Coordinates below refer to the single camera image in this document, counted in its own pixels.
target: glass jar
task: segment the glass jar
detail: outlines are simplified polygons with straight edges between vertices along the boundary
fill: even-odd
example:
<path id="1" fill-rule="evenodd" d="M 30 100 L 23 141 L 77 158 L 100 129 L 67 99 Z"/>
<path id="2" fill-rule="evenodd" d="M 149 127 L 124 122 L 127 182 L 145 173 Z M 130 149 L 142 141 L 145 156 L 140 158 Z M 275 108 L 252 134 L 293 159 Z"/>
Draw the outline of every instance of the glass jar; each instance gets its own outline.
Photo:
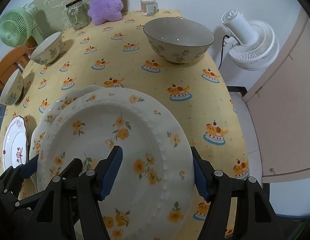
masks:
<path id="1" fill-rule="evenodd" d="M 66 4 L 67 15 L 75 31 L 87 26 L 90 22 L 86 4 L 82 0 L 74 0 Z"/>

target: cotton swab container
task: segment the cotton swab container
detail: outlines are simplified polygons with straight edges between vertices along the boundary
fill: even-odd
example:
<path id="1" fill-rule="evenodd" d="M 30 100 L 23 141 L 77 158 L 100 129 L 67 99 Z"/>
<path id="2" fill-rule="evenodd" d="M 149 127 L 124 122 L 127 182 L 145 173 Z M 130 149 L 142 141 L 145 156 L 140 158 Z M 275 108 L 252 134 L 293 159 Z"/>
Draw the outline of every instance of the cotton swab container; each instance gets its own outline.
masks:
<path id="1" fill-rule="evenodd" d="M 140 5 L 143 15 L 153 15 L 158 10 L 156 0 L 140 0 Z"/>

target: cabinet door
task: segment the cabinet door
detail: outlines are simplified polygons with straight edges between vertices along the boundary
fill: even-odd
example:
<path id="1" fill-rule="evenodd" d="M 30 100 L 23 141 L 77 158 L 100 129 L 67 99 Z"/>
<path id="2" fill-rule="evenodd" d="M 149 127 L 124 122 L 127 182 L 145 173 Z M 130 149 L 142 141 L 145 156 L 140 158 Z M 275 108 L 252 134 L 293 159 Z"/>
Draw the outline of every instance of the cabinet door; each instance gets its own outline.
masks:
<path id="1" fill-rule="evenodd" d="M 290 55 L 247 102 L 264 176 L 310 168 L 310 20 Z"/>

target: fan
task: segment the fan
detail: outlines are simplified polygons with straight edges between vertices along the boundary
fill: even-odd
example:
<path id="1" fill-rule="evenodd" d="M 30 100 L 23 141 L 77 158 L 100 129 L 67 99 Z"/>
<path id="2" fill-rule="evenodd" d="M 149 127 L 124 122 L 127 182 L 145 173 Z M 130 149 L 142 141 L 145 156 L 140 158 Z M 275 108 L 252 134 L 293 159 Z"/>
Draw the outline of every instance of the fan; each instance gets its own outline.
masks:
<path id="1" fill-rule="evenodd" d="M 274 62 L 279 53 L 279 42 L 269 24 L 258 20 L 246 21 L 236 10 L 226 12 L 222 23 L 234 37 L 224 40 L 224 55 L 220 54 L 215 63 L 227 53 L 237 66 L 245 70 L 259 70 Z"/>
<path id="2" fill-rule="evenodd" d="M 18 7 L 4 13 L 0 19 L 0 39 L 10 47 L 24 45 L 30 36 L 33 36 L 37 44 L 42 43 L 42 31 L 37 25 L 34 14 L 37 6 L 27 8 Z"/>

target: scalloped plate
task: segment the scalloped plate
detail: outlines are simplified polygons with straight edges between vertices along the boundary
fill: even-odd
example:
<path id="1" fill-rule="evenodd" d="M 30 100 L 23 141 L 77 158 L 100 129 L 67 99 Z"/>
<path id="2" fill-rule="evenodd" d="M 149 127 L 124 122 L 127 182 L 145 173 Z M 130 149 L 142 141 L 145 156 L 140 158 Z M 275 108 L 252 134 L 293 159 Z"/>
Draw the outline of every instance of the scalloped plate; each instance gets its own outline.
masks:
<path id="1" fill-rule="evenodd" d="M 50 108 L 47 108 L 43 114 L 42 117 L 39 120 L 39 123 L 37 127 L 35 128 L 32 139 L 30 142 L 30 150 L 29 150 L 29 159 L 32 159 L 41 151 L 41 144 L 42 140 L 45 137 L 46 132 L 48 131 L 48 128 L 51 126 L 55 118 L 61 113 L 61 111 L 69 105 L 72 101 L 75 99 L 98 89 L 101 89 L 102 87 L 91 85 L 87 86 L 82 89 L 74 89 L 57 99 L 54 103 L 50 105 Z M 31 176 L 31 179 L 34 183 L 36 192 L 38 192 L 37 188 L 37 174 L 40 176 L 41 170 L 37 170 L 35 174 Z"/>
<path id="2" fill-rule="evenodd" d="M 99 203 L 111 239 L 170 239 L 191 204 L 193 157 L 178 121 L 144 93 L 106 88 L 68 105 L 42 142 L 39 190 L 75 157 L 82 173 L 95 168 L 114 145 L 122 147 L 123 162 Z"/>
<path id="3" fill-rule="evenodd" d="M 27 132 L 24 119 L 18 115 L 8 125 L 2 147 L 2 166 L 16 168 L 27 159 Z"/>

